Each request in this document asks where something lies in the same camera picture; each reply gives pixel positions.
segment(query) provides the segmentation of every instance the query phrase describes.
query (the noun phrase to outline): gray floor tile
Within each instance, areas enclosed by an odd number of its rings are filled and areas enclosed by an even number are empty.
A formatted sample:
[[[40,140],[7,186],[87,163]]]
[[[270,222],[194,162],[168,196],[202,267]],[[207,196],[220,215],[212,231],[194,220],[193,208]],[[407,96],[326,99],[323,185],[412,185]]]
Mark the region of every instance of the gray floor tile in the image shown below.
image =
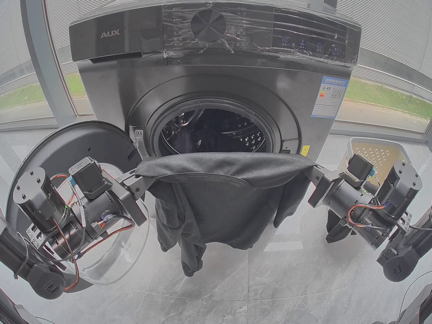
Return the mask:
[[[207,244],[202,270],[187,277],[181,268],[180,247],[162,252],[151,229],[137,264],[117,284],[190,299],[247,300],[247,253],[220,243]]]

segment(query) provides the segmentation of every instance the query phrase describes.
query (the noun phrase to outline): rotary knob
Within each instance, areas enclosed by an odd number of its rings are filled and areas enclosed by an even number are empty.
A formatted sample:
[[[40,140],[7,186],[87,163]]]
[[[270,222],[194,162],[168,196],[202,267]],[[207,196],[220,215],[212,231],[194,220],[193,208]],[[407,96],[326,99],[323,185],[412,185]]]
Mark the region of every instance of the rotary knob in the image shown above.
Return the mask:
[[[191,30],[198,40],[216,41],[224,35],[226,21],[220,12],[214,9],[203,9],[193,16]]]

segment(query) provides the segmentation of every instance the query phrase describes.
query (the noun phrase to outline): qr code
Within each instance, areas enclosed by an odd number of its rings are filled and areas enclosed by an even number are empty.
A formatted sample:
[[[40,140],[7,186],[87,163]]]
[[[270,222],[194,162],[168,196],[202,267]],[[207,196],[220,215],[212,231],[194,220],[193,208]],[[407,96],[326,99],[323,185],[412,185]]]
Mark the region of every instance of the qr code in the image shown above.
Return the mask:
[[[344,88],[342,88],[342,89],[333,88],[333,92],[331,93],[330,98],[340,100],[342,98],[342,95],[343,95],[343,90],[344,90]]]

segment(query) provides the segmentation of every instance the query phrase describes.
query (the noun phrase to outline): control panel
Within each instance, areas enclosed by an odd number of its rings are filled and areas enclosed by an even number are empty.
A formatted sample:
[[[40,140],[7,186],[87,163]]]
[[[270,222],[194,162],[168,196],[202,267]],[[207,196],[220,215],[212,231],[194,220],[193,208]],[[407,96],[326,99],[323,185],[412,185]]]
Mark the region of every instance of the control panel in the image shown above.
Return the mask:
[[[165,49],[276,51],[356,62],[360,29],[310,12],[239,3],[163,6]]]
[[[357,62],[358,24],[298,7],[182,2],[99,15],[70,26],[72,59],[110,61],[114,56],[119,60],[143,53],[214,50]]]
[[[276,10],[273,19],[273,48],[304,51],[317,57],[345,59],[347,27],[296,11]]]

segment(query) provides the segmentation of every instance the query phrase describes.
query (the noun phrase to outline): road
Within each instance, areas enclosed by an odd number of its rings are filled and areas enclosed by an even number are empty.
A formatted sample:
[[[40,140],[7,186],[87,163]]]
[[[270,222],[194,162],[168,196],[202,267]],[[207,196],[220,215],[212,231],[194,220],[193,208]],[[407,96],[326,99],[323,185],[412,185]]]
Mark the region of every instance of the road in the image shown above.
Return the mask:
[[[75,106],[80,114],[91,114],[93,111],[87,98],[74,100]],[[41,117],[52,117],[50,107],[46,101],[36,104],[20,105],[0,111],[0,124],[17,120],[37,119]]]
[[[429,123],[429,120],[413,117],[402,111],[348,100],[345,100],[340,107],[337,119],[416,132],[424,132]]]

